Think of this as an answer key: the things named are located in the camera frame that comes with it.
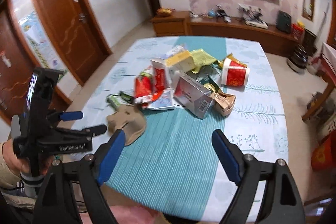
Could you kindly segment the person left hand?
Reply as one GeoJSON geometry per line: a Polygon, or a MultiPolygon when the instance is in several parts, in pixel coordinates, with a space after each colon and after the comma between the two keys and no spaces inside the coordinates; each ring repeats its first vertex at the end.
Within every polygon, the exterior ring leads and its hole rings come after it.
{"type": "MultiPolygon", "coordinates": [[[[53,156],[43,157],[39,160],[39,168],[45,175],[54,160],[53,156]]],[[[13,141],[8,139],[1,148],[1,174],[11,173],[19,176],[20,173],[30,173],[31,167],[27,159],[19,159],[14,153],[13,141]]]]}

